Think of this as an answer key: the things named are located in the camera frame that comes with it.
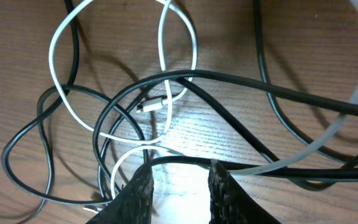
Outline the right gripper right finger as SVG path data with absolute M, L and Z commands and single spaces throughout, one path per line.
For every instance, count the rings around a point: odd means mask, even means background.
M 217 160 L 211 161 L 208 187 L 210 223 L 270 224 L 279 222 L 256 203 Z

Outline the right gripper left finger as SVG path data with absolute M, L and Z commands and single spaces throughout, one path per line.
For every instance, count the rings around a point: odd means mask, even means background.
M 86 224 L 151 224 L 153 194 L 154 179 L 148 162 L 115 199 Z

